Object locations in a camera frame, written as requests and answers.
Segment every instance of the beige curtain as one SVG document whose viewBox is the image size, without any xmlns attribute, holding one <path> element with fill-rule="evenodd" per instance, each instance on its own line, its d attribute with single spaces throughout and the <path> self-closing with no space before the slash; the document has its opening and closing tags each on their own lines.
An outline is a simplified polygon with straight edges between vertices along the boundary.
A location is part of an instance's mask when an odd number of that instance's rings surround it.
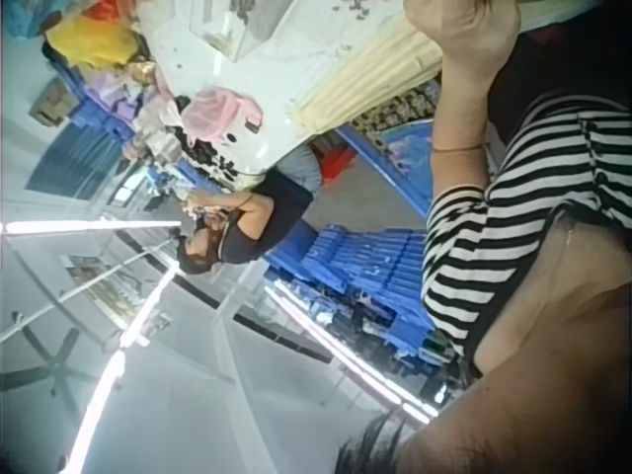
<svg viewBox="0 0 632 474">
<path fill-rule="evenodd" d="M 567 21 L 598 0 L 536 0 L 520 5 L 522 30 Z M 291 111 L 311 133 L 323 133 L 433 79 L 441 50 L 402 16 L 388 22 Z"/>
</svg>

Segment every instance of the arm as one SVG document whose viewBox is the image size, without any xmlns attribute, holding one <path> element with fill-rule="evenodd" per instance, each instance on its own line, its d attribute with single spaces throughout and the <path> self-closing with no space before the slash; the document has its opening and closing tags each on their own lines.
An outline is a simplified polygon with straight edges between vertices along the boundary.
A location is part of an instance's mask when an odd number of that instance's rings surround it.
<svg viewBox="0 0 632 474">
<path fill-rule="evenodd" d="M 275 202 L 270 197 L 256 193 L 212 195 L 202 190 L 195 190 L 189 197 L 188 204 L 207 210 L 214 207 L 242 210 L 244 214 L 239 218 L 237 226 L 253 240 L 261 238 L 275 209 Z"/>
<path fill-rule="evenodd" d="M 485 189 L 487 96 L 519 30 L 516 0 L 406 0 L 406 13 L 443 51 L 434 117 L 434 195 L 459 185 Z"/>
<path fill-rule="evenodd" d="M 489 172 L 483 144 L 488 92 L 485 85 L 464 84 L 449 63 L 443 63 L 431 155 L 435 196 L 458 185 L 487 188 Z"/>
</svg>

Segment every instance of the floor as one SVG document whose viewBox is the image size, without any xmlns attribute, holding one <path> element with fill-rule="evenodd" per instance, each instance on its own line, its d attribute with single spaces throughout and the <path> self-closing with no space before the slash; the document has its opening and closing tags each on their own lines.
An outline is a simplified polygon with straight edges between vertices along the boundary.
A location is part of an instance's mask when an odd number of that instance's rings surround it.
<svg viewBox="0 0 632 474">
<path fill-rule="evenodd" d="M 424 227 L 424 220 L 361 157 L 321 188 L 303 218 L 316 229 L 331 223 L 351 230 Z"/>
</svg>

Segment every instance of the black and white striped shirt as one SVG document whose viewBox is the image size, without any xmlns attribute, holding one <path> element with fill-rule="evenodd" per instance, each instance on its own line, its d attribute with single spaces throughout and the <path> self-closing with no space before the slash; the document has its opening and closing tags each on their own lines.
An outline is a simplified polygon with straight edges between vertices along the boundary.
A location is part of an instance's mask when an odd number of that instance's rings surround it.
<svg viewBox="0 0 632 474">
<path fill-rule="evenodd" d="M 434 201 L 422 299 L 460 354 L 472 359 L 566 210 L 632 229 L 632 120 L 613 102 L 540 101 L 493 185 L 458 186 Z"/>
</svg>

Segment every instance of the ceiling fan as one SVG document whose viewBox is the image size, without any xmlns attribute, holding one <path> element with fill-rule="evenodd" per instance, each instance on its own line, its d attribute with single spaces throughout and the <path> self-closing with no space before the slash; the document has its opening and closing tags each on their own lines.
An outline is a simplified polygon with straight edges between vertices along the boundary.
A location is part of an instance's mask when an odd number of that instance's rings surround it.
<svg viewBox="0 0 632 474">
<path fill-rule="evenodd" d="M 22 317 L 22 314 L 19 311 L 14 311 L 12 312 L 12 316 L 14 321 L 17 322 Z M 75 370 L 66 365 L 79 339 L 79 330 L 72 328 L 68 331 L 56 355 L 51 355 L 46 350 L 38 337 L 28 326 L 22 328 L 22 333 L 36 353 L 43 358 L 45 364 L 25 370 L 0 373 L 0 392 L 16 390 L 26 385 L 52 379 L 53 385 L 50 390 L 50 395 L 53 398 L 57 398 L 57 395 L 59 396 L 58 398 L 61 400 L 64 409 L 78 426 L 81 422 L 81 415 L 72 396 L 72 392 L 70 391 L 70 387 L 68 386 L 68 379 L 74 378 L 75 380 L 86 383 L 96 383 L 99 380 L 97 377 L 80 370 Z"/>
</svg>

